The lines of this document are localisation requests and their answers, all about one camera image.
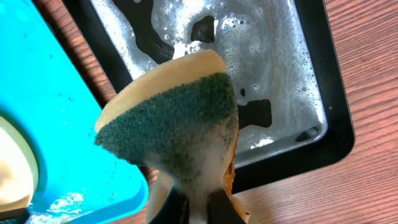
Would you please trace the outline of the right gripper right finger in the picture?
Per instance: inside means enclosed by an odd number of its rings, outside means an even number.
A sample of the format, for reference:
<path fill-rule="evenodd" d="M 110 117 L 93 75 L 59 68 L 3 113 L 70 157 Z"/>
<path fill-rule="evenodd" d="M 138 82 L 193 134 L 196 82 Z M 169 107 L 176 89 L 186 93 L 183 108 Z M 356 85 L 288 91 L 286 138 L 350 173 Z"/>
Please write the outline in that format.
<path fill-rule="evenodd" d="M 208 197 L 208 224 L 246 224 L 233 207 L 225 189 L 218 189 Z"/>

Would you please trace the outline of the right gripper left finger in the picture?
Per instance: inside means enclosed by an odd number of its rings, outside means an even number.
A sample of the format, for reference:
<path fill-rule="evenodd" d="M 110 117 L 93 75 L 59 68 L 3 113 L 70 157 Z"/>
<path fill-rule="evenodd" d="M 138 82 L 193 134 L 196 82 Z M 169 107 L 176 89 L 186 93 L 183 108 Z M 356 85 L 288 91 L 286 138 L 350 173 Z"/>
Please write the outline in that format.
<path fill-rule="evenodd" d="M 160 212 L 150 224 L 189 224 L 189 200 L 178 188 L 172 187 Z"/>

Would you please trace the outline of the yellow green scrub sponge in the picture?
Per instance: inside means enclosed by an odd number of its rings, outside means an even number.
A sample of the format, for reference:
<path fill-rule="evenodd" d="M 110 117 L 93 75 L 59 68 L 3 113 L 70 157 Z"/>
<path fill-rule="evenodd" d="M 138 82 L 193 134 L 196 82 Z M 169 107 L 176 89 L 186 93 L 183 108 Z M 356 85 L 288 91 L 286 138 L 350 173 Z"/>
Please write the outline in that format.
<path fill-rule="evenodd" d="M 165 62 L 128 84 L 103 109 L 95 143 L 137 166 L 158 170 L 146 223 L 172 187 L 189 200 L 189 223 L 208 223 L 209 194 L 225 189 L 247 223 L 249 212 L 232 194 L 238 106 L 223 59 L 213 50 Z"/>

